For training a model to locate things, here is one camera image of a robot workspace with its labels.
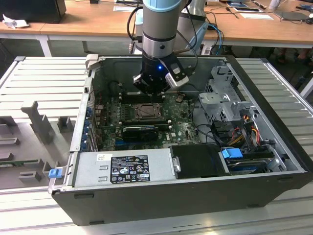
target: blue cable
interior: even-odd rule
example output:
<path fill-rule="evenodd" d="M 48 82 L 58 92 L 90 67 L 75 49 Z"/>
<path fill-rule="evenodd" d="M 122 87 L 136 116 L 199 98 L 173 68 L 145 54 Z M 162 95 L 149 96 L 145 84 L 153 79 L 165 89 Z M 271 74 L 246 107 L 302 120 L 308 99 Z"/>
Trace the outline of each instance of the blue cable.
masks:
<path fill-rule="evenodd" d="M 218 50 L 217 50 L 217 52 L 216 52 L 216 54 L 218 54 L 219 52 L 220 52 L 220 49 L 221 49 L 221 47 L 222 47 L 222 36 L 221 36 L 221 32 L 219 31 L 219 29 L 217 29 L 214 25 L 212 25 L 212 24 L 209 24 L 212 28 L 214 28 L 217 32 L 218 32 L 218 34 L 219 34 L 219 37 L 220 37 L 220 45 L 219 45 L 219 48 L 218 48 Z"/>

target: robotic arm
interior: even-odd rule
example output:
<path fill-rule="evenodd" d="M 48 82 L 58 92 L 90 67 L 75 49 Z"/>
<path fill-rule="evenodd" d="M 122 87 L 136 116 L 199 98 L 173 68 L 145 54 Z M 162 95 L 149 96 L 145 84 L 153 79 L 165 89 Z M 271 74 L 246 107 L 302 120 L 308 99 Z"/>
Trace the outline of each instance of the robotic arm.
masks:
<path fill-rule="evenodd" d="M 142 70 L 134 85 L 145 94 L 160 94 L 189 81 L 191 68 L 183 68 L 174 55 L 179 15 L 191 0 L 143 0 Z"/>

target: open computer chassis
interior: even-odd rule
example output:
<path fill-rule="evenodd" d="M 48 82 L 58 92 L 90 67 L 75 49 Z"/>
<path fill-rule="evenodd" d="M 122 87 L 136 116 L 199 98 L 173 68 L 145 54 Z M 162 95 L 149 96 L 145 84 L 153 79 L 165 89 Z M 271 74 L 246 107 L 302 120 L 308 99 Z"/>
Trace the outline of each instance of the open computer chassis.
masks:
<path fill-rule="evenodd" d="M 158 97 L 133 86 L 140 63 L 101 57 L 89 71 L 64 177 L 49 184 L 75 224 L 263 207 L 312 180 L 312 160 L 236 59 L 200 57 L 191 85 Z"/>

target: motherboard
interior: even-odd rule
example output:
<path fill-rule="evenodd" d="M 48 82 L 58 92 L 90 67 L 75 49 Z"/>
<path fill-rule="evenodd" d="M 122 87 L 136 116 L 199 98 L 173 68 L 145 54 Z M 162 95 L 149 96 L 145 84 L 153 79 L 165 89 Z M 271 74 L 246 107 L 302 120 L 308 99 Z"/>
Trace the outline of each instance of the motherboard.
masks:
<path fill-rule="evenodd" d="M 103 104 L 98 126 L 102 151 L 200 143 L 190 119 L 191 108 L 191 100 L 178 94 L 165 94 L 158 103 L 136 103 L 133 99 L 111 97 Z"/>

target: white sticker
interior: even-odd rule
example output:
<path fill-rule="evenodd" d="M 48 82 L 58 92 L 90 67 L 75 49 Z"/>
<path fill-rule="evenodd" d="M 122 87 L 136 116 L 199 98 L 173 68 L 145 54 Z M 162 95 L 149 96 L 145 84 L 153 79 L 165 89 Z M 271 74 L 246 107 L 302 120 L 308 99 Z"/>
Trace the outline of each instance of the white sticker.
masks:
<path fill-rule="evenodd" d="M 98 154 L 97 161 L 111 161 L 112 153 Z"/>
<path fill-rule="evenodd" d="M 4 167 L 12 167 L 12 166 L 13 166 L 12 164 L 2 164 L 2 165 L 0 165 L 0 168 L 1 168 L 1 167 L 3 167 L 3 168 L 4 168 Z"/>

